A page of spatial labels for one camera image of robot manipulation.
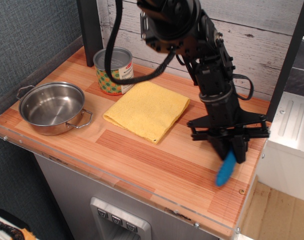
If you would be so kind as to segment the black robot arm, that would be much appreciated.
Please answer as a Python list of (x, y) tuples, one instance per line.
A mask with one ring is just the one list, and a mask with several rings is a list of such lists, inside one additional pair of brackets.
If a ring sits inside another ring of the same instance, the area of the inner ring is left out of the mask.
[(233, 151), (237, 163), (246, 159), (248, 141), (268, 138), (263, 114), (241, 109), (234, 79), (233, 58), (197, 0), (140, 0), (141, 33), (159, 53), (178, 56), (200, 90), (207, 115), (188, 122), (195, 141), (209, 141), (219, 156)]

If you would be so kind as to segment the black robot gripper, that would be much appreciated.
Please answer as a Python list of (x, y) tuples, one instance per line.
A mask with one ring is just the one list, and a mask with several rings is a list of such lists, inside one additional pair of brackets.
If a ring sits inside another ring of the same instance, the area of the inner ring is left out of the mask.
[(200, 100), (205, 104), (207, 115), (189, 121), (187, 126), (194, 140), (209, 140), (221, 160), (233, 149), (237, 163), (242, 164), (246, 161), (247, 141), (269, 137), (266, 116), (241, 109), (234, 94), (200, 95)]

